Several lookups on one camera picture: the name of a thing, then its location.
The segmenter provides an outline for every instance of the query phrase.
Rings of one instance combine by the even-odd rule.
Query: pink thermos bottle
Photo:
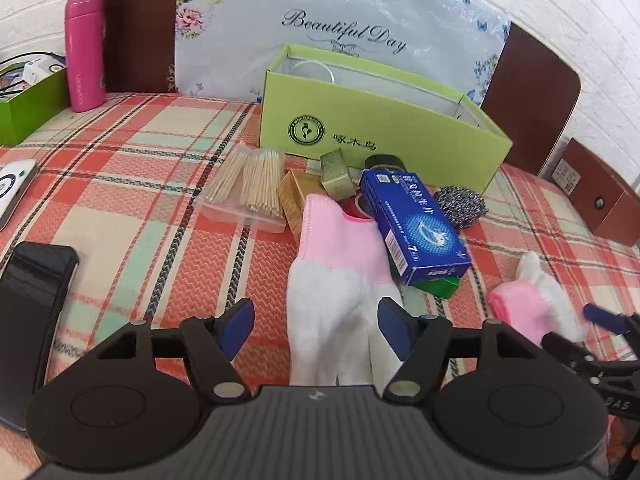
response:
[[[66,1],[66,78],[75,112],[97,108],[107,98],[102,62],[103,5],[104,0]]]

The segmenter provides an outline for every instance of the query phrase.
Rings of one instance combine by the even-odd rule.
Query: phone screen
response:
[[[0,278],[0,419],[19,431],[45,379],[64,300],[59,295],[61,287],[66,295],[69,279],[68,250],[74,254],[61,246],[19,244]]]

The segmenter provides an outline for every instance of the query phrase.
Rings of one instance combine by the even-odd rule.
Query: metal screw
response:
[[[389,385],[389,391],[397,397],[415,397],[420,393],[420,384],[413,381],[396,381]]]
[[[244,386],[240,383],[219,383],[213,387],[213,392],[221,399],[237,399],[244,394]]]

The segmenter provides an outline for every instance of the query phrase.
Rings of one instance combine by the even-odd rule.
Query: blue box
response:
[[[403,283],[464,275],[471,257],[415,173],[365,170],[360,189]]]

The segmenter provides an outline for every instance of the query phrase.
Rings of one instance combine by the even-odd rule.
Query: wall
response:
[[[582,92],[565,138],[577,137],[640,184],[640,0],[486,1],[507,10],[580,75]],[[62,52],[64,3],[0,0],[0,59],[33,49]]]

